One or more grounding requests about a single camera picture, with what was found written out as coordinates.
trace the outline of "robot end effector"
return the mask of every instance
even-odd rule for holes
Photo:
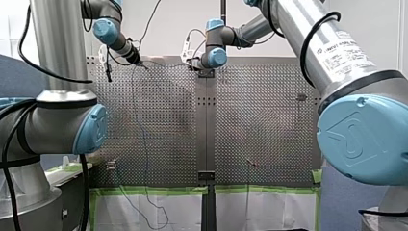
[[[117,0],[82,0],[82,16],[96,19],[93,34],[130,64],[140,62],[138,49],[120,32],[122,13]]]

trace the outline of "metal bracket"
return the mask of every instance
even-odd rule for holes
[[[198,171],[198,180],[216,180],[216,173],[214,171]]]
[[[198,78],[214,78],[215,72],[213,69],[204,69],[198,71]]]

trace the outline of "white wall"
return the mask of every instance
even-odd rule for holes
[[[29,0],[0,0],[0,54],[18,58],[16,46],[24,26]],[[123,32],[140,39],[156,1],[124,0]],[[381,68],[403,69],[408,75],[408,13],[405,0],[327,0],[326,5],[343,14],[342,27],[348,30]],[[227,0],[227,24],[240,26],[260,12],[250,8],[243,0]],[[145,56],[179,55],[187,32],[191,28],[205,29],[208,19],[219,17],[219,0],[163,0],[141,50]],[[192,36],[191,47],[202,37]],[[99,43],[92,34],[86,36],[87,53],[97,54]],[[33,26],[24,44],[24,53],[38,61]],[[228,48],[230,56],[290,57],[293,51],[281,38],[237,50]]]
[[[0,54],[20,59],[17,45],[23,33],[29,0],[0,0]],[[38,63],[34,26],[31,24],[23,46],[24,55]]]
[[[155,4],[156,1],[153,0],[124,0],[122,31],[126,37],[141,38]],[[239,27],[260,13],[258,8],[246,6],[243,0],[227,0],[229,26]],[[220,0],[163,0],[143,41],[141,54],[178,56],[188,31],[192,28],[205,31],[207,21],[215,17],[220,18]],[[90,39],[93,46],[91,52],[97,54],[100,43],[92,35],[88,35],[87,40]],[[200,35],[193,34],[191,48],[196,47],[201,41]],[[289,44],[279,37],[249,49],[238,50],[235,47],[228,47],[228,54],[230,56],[294,57]]]
[[[401,0],[403,15],[401,17],[401,50],[399,65],[402,66],[402,72],[408,77],[408,3]]]
[[[399,63],[400,4],[405,0],[328,1],[332,11],[342,13],[342,27],[380,68],[402,69]]]

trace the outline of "wire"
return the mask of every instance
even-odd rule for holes
[[[122,14],[122,7],[120,7],[120,5],[115,1],[115,0],[109,0],[112,4],[114,4],[114,6],[117,9],[117,12],[120,14],[120,21],[123,20],[123,14]]]
[[[408,218],[408,212],[385,213],[385,212],[377,212],[377,211],[370,211],[370,210],[359,210],[358,213],[361,215],[375,215],[375,216],[388,217],[388,218]]]
[[[272,0],[267,0],[267,4],[268,4],[268,22],[269,22],[269,26],[270,26],[270,28],[272,29],[272,31],[276,34],[276,35],[278,35],[279,37],[282,37],[282,38],[284,38],[285,37],[285,35],[283,35],[282,33],[280,33],[277,29],[276,29],[276,27],[275,27],[275,25],[273,24],[273,21],[272,21],[272,14],[271,14],[271,11],[272,11],[272,7],[271,7],[271,5],[270,5],[270,2],[271,2]]]
[[[112,82],[111,76],[111,66],[109,65],[109,46],[106,46],[106,76],[108,77],[108,82]]]
[[[154,227],[152,227],[152,226],[150,225],[150,222],[149,222],[149,220],[147,219],[147,217],[146,217],[143,213],[141,213],[140,210],[136,208],[136,206],[133,205],[133,203],[130,201],[129,198],[127,198],[127,199],[128,199],[128,201],[129,201],[129,203],[131,204],[131,206],[132,206],[133,208],[135,208],[135,209],[145,218],[145,220],[146,220],[146,222],[147,222],[147,225],[149,226],[150,229],[153,229],[153,230],[161,230],[161,229],[164,229],[164,228],[166,228],[166,227],[168,226],[168,224],[169,224],[169,218],[168,218],[168,215],[167,215],[167,212],[166,212],[165,207],[163,207],[163,206],[157,206],[156,204],[154,204],[154,203],[150,200],[150,198],[149,198],[149,193],[148,193],[148,190],[147,190],[147,177],[148,177],[148,170],[149,170],[149,153],[148,153],[147,140],[146,140],[146,133],[147,133],[147,131],[144,129],[143,125],[140,123],[139,117],[138,117],[138,114],[137,114],[137,111],[136,111],[136,104],[135,104],[135,102],[136,102],[136,96],[135,96],[135,82],[134,82],[135,70],[136,70],[136,68],[133,69],[132,76],[131,76],[131,80],[132,80],[132,83],[131,83],[131,85],[132,85],[132,86],[131,86],[131,87],[132,87],[132,101],[133,101],[133,109],[134,109],[134,114],[135,114],[135,117],[136,117],[136,122],[137,122],[137,124],[139,125],[140,129],[142,130],[144,153],[145,153],[145,159],[146,159],[146,164],[145,164],[145,169],[144,169],[144,188],[145,188],[146,198],[147,198],[147,201],[148,201],[151,205],[153,205],[156,209],[163,210],[163,213],[164,213],[165,216],[166,216],[166,223],[165,223],[163,226],[159,227],[159,228],[154,228]]]
[[[79,158],[81,159],[81,166],[82,166],[82,174],[84,177],[84,208],[82,211],[82,217],[81,217],[81,231],[86,231],[87,230],[87,224],[88,224],[88,216],[89,216],[89,204],[90,204],[90,199],[89,199],[89,173],[88,173],[88,164],[87,164],[87,158],[85,157],[84,154],[79,155]]]
[[[23,119],[27,116],[28,113],[30,113],[37,105],[35,104],[35,101],[28,101],[31,103],[31,105],[25,109],[23,111],[23,113],[18,117],[17,121],[14,123],[12,130],[10,131],[6,142],[3,146],[3,152],[2,152],[2,163],[7,163],[7,154],[9,152],[9,147],[10,144],[12,142],[13,136],[15,134],[15,131],[17,130],[18,126],[20,125],[20,123],[23,121]],[[10,107],[20,107],[21,105],[26,104],[27,102],[21,103],[19,105],[12,105]],[[10,171],[9,168],[7,167],[7,165],[3,168],[4,170],[4,175],[6,178],[6,182],[7,182],[7,186],[9,188],[9,192],[10,192],[10,200],[12,202],[12,210],[13,210],[13,223],[14,223],[14,229],[15,231],[21,231],[21,227],[20,227],[20,223],[18,220],[18,207],[17,207],[17,198],[15,196],[15,190],[14,190],[14,185],[13,185],[13,180],[12,180],[12,176],[10,175]]]
[[[303,78],[309,83],[310,86],[313,88],[315,87],[313,85],[312,80],[310,79],[309,72],[306,68],[306,55],[307,55],[307,49],[309,48],[310,41],[312,40],[313,36],[315,33],[320,29],[321,25],[324,23],[334,20],[333,16],[337,16],[337,21],[340,21],[342,19],[342,15],[338,12],[331,12],[328,13],[326,16],[324,16],[321,20],[319,20],[315,25],[312,27],[311,31],[307,35],[306,39],[303,42],[301,51],[300,51],[300,69],[303,74]]]
[[[254,45],[263,44],[263,43],[265,43],[265,42],[271,40],[275,35],[276,35],[276,33],[273,32],[272,35],[271,35],[269,38],[267,38],[267,39],[265,39],[265,40],[263,40],[263,41],[255,42]]]
[[[189,38],[190,37],[190,35],[191,35],[191,33],[192,32],[198,32],[198,33],[200,33],[204,38],[206,37],[205,36],[205,34],[204,34],[204,32],[202,32],[201,30],[198,30],[198,29],[191,29],[190,31],[189,31],[189,34],[187,35],[187,38]]]
[[[203,41],[198,45],[198,47],[195,49],[195,51],[194,51],[194,53],[192,54],[192,57],[191,57],[192,60],[195,58],[195,54],[197,54],[198,50],[201,48],[202,45],[204,45],[204,43],[205,43],[206,41],[207,41],[207,40],[203,40]]]
[[[160,63],[157,63],[157,62],[154,62],[154,61],[141,61],[142,63],[152,63],[152,64],[156,64],[156,65],[159,65],[159,66],[162,66],[162,67],[168,67],[168,68],[174,68],[174,67],[177,67],[177,66],[189,66],[188,64],[174,64],[174,65],[167,65],[167,64],[160,64]]]
[[[36,70],[38,70],[38,71],[40,71],[40,72],[42,72],[42,73],[45,73],[45,74],[47,74],[47,75],[49,75],[49,76],[51,76],[51,77],[54,77],[54,78],[56,78],[56,79],[64,80],[64,81],[71,82],[71,83],[78,83],[78,84],[91,84],[91,83],[93,83],[92,80],[75,80],[75,79],[69,79],[69,78],[65,78],[65,77],[59,76],[59,75],[55,74],[54,72],[51,72],[51,71],[48,70],[48,69],[45,69],[45,68],[42,68],[42,67],[39,66],[39,65],[33,64],[30,60],[28,60],[28,59],[24,56],[24,54],[23,54],[23,52],[22,52],[22,48],[23,48],[24,40],[25,40],[25,38],[26,38],[26,36],[27,36],[27,32],[28,32],[29,26],[30,26],[30,18],[31,18],[30,15],[31,15],[31,6],[28,7],[28,10],[27,10],[27,18],[26,18],[26,24],[25,24],[25,26],[24,26],[23,35],[21,36],[21,39],[20,39],[20,41],[18,42],[18,48],[17,48],[17,50],[18,50],[18,55],[21,57],[21,59],[22,59],[25,63],[27,63],[28,65],[30,65],[32,68],[34,68],[34,69],[36,69]]]
[[[89,10],[90,10],[90,24],[89,24],[89,28],[87,28],[87,25],[85,24],[85,19],[84,19],[84,18],[82,18],[82,24],[84,25],[84,30],[85,30],[86,32],[89,32],[89,31],[92,29],[93,15],[92,15],[92,6],[90,5],[89,0],[82,0],[82,7],[84,8],[85,16],[86,16],[86,17],[89,17],[86,2],[88,2],[88,6],[89,6]]]
[[[144,29],[143,36],[142,36],[141,39],[140,39],[140,44],[139,44],[139,49],[138,49],[139,51],[141,50],[141,43],[143,42],[144,38],[145,38],[146,35],[147,35],[147,31],[148,31],[148,29],[149,29],[150,22],[152,21],[153,16],[154,16],[154,14],[155,14],[155,12],[156,12],[156,10],[157,10],[157,8],[159,7],[159,4],[160,4],[161,2],[162,2],[162,0],[158,0],[158,1],[157,1],[156,6],[154,7],[153,13],[150,15],[150,18],[149,18],[149,20],[147,21],[146,29]]]

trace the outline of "green tape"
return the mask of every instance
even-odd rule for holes
[[[66,171],[66,172],[82,171],[82,166],[81,165],[67,166],[63,169],[63,171]]]
[[[317,188],[316,193],[316,214],[315,214],[315,230],[320,230],[320,201],[321,201],[321,191]]]
[[[146,187],[143,186],[120,186],[121,188],[96,188],[90,190],[89,220],[90,231],[95,230],[96,199],[99,196],[110,195],[146,195]],[[208,193],[207,187],[185,187],[185,188],[154,188],[147,187],[149,195],[203,195]]]
[[[94,192],[90,192],[90,204],[89,204],[90,231],[95,230],[96,198],[97,194]]]
[[[146,187],[142,186],[123,186],[123,191],[120,188],[101,188],[92,189],[92,193],[97,196],[109,195],[146,195]],[[207,194],[207,187],[185,187],[185,188],[153,188],[147,187],[149,195],[202,195]]]
[[[315,182],[315,184],[321,183],[322,174],[323,174],[323,171],[321,169],[312,170],[313,181]]]
[[[281,194],[316,194],[316,188],[287,188],[273,186],[253,186],[236,185],[236,186],[216,186],[216,194],[232,193],[281,193]]]
[[[49,168],[48,170],[46,170],[45,172],[53,172],[60,169],[59,167],[53,167],[53,168]]]

